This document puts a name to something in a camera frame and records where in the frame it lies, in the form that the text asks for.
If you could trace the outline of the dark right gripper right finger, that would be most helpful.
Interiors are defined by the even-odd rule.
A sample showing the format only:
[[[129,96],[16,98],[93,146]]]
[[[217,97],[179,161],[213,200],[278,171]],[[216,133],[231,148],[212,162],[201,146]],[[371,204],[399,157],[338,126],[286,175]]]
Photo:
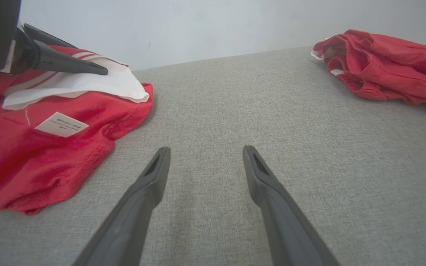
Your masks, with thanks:
[[[261,209],[275,266],[338,266],[339,262],[257,149],[246,145],[247,186]]]

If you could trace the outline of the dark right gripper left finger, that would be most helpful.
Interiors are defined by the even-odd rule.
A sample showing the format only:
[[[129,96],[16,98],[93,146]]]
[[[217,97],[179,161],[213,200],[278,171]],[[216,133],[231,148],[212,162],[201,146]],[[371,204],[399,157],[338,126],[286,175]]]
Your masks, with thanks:
[[[138,266],[153,210],[165,191],[171,150],[161,147],[95,232],[75,266]]]

